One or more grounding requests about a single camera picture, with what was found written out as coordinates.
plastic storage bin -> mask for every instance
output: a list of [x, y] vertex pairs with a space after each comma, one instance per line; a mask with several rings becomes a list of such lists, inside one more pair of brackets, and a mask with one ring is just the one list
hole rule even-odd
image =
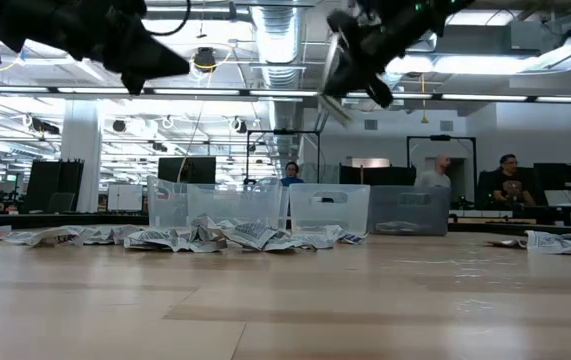
[[206, 214], [215, 222], [253, 221], [278, 226], [281, 185], [188, 184], [189, 218]]
[[150, 227], [188, 226], [187, 184], [176, 184], [148, 176], [147, 209]]
[[289, 191], [292, 233], [324, 231], [326, 225], [367, 232], [369, 185], [292, 184]]
[[368, 230], [375, 234], [447, 234], [450, 189], [373, 186]]
[[278, 229], [287, 229], [287, 219], [289, 218], [289, 188], [281, 187], [281, 208], [278, 213]]

person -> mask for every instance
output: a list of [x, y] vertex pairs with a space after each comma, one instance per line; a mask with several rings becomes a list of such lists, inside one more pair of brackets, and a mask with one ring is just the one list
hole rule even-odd
[[287, 176], [281, 179], [281, 184], [283, 184], [284, 187], [289, 187], [291, 184], [304, 183], [303, 180], [298, 178], [298, 171], [298, 165], [295, 162], [288, 162], [287, 166], [285, 166], [285, 175]]
[[449, 168], [451, 160], [449, 157], [444, 155], [439, 155], [436, 158], [436, 163], [434, 164], [434, 170], [423, 171], [416, 177], [414, 181], [414, 186], [419, 187], [451, 187], [452, 181], [445, 171]]
[[535, 206], [529, 193], [529, 184], [518, 174], [518, 161], [514, 154], [503, 155], [501, 168], [494, 183], [493, 197], [501, 204], [525, 204]]

newspaper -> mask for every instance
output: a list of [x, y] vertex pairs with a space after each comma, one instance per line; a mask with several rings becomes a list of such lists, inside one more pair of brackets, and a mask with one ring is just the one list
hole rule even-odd
[[271, 229], [262, 223], [246, 223], [231, 229], [223, 229], [222, 232], [231, 242], [261, 251], [265, 244], [276, 235], [278, 230]]
[[83, 240], [77, 231], [64, 227], [39, 232], [24, 232], [12, 231], [11, 226], [0, 226], [0, 240], [28, 246], [83, 245]]
[[216, 252], [227, 248], [225, 235], [212, 219], [199, 216], [191, 222], [187, 232], [178, 229], [146, 230], [128, 235], [124, 246], [128, 249]]
[[263, 223], [225, 220], [218, 224], [203, 214], [190, 222], [189, 229], [143, 229], [125, 226], [63, 226], [40, 232], [15, 232], [0, 227], [0, 240], [29, 246], [122, 244], [128, 249], [160, 251], [216, 252], [227, 248], [227, 241], [256, 251], [282, 251], [295, 248], [329, 249], [336, 242], [359, 245], [363, 237], [345, 232], [340, 226], [325, 226], [321, 232], [291, 236]]
[[571, 234], [555, 235], [542, 231], [526, 231], [527, 251], [538, 254], [571, 254]]

light wood tabletop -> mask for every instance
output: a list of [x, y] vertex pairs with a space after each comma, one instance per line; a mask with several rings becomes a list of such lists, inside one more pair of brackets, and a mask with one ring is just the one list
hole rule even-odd
[[0, 360], [571, 359], [571, 256], [500, 235], [280, 254], [0, 243]]

pillar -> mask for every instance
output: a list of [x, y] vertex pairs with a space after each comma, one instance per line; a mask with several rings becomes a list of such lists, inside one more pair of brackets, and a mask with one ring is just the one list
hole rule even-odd
[[99, 116], [98, 102], [66, 101], [61, 159], [84, 161], [76, 206], [78, 212], [96, 212], [98, 209], [102, 141], [103, 122]]

